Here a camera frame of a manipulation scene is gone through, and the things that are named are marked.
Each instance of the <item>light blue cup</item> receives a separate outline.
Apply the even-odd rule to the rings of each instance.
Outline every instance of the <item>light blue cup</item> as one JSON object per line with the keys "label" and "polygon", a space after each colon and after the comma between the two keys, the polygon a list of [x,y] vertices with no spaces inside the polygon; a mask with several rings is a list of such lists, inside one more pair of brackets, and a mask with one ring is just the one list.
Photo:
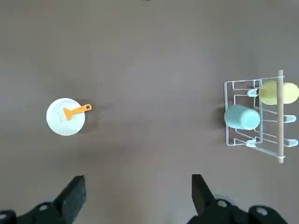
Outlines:
{"label": "light blue cup", "polygon": [[231,105],[224,114],[227,126],[243,130],[255,129],[261,122],[259,113],[242,105]]}

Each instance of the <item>white bowl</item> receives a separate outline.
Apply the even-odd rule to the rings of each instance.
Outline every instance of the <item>white bowl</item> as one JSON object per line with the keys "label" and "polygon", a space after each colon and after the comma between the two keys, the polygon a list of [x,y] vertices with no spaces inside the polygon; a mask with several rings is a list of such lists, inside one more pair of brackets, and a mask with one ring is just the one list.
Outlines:
{"label": "white bowl", "polygon": [[73,110],[81,105],[69,98],[55,100],[48,108],[46,119],[52,131],[63,136],[69,136],[78,133],[85,122],[85,113],[73,115],[71,120],[67,120],[64,114],[64,108]]}

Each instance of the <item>wire rack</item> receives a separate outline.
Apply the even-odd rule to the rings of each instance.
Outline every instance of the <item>wire rack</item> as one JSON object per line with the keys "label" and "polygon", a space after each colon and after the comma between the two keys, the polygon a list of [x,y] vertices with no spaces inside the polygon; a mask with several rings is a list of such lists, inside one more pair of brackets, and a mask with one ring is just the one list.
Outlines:
{"label": "wire rack", "polygon": [[[259,100],[258,90],[263,85],[264,80],[277,80],[277,111],[264,109],[263,103]],[[238,87],[239,85],[246,84],[250,88]],[[266,153],[271,156],[278,158],[279,163],[284,162],[284,147],[294,147],[298,145],[298,140],[296,139],[286,139],[284,138],[284,124],[292,123],[296,121],[295,115],[284,115],[284,104],[283,104],[283,86],[284,86],[284,75],[283,71],[278,71],[277,77],[270,78],[260,78],[252,80],[240,80],[240,81],[229,81],[224,83],[224,96],[225,96],[225,110],[227,110],[229,105],[240,104],[236,103],[237,99],[242,101],[244,98],[253,99],[252,109],[259,112],[261,122],[254,131],[250,134],[245,133],[242,129],[231,128],[226,125],[226,144],[228,146],[239,146],[245,145],[247,147],[253,148],[259,152]],[[277,117],[277,119],[263,119],[263,116],[268,113]],[[265,133],[264,125],[266,122],[277,124],[277,134]],[[231,131],[235,132],[234,137],[231,137]],[[269,149],[260,147],[263,142],[273,143],[278,146],[278,152],[273,152]]]}

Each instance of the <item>white wire rack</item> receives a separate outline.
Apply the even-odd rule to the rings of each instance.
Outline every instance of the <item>white wire rack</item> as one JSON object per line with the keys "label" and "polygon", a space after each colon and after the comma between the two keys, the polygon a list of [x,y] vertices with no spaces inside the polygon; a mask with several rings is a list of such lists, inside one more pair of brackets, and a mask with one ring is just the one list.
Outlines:
{"label": "white wire rack", "polygon": [[[277,80],[277,112],[266,110],[263,108],[262,101],[258,98],[258,90],[263,85],[263,80],[266,79],[276,79]],[[239,84],[250,84],[253,88],[237,88]],[[238,146],[245,145],[247,147],[253,148],[257,151],[266,153],[271,156],[275,156],[278,158],[279,163],[284,162],[284,147],[293,147],[298,145],[298,140],[296,139],[285,139],[284,138],[284,124],[292,123],[296,121],[296,116],[294,115],[284,115],[284,104],[283,104],[283,86],[284,86],[284,75],[283,71],[278,71],[277,77],[271,78],[261,78],[261,79],[252,79],[252,80],[241,80],[241,81],[230,81],[224,83],[224,96],[225,96],[225,110],[227,110],[229,103],[232,105],[236,104],[237,98],[253,98],[253,106],[252,108],[257,110],[261,117],[261,122],[259,126],[254,129],[253,134],[245,134],[242,129],[235,129],[228,127],[226,125],[226,144],[228,146]],[[233,98],[231,100],[228,99],[228,91],[232,92]],[[277,117],[277,119],[268,120],[263,119],[263,113],[269,113]],[[273,122],[278,124],[277,135],[272,135],[265,133],[263,131],[264,122]],[[235,130],[236,137],[230,138],[230,129]],[[271,150],[259,147],[258,144],[263,142],[270,142],[278,145],[278,152],[273,152]]]}

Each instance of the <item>spatula handle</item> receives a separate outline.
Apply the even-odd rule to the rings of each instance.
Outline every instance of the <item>spatula handle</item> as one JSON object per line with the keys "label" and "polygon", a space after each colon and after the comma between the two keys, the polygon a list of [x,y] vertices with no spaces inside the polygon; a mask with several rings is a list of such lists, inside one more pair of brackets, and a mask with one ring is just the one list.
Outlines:
{"label": "spatula handle", "polygon": [[77,113],[83,113],[86,111],[90,111],[91,109],[92,109],[92,106],[90,104],[86,104],[84,106],[73,109],[71,112],[72,112],[72,114],[77,114]]}

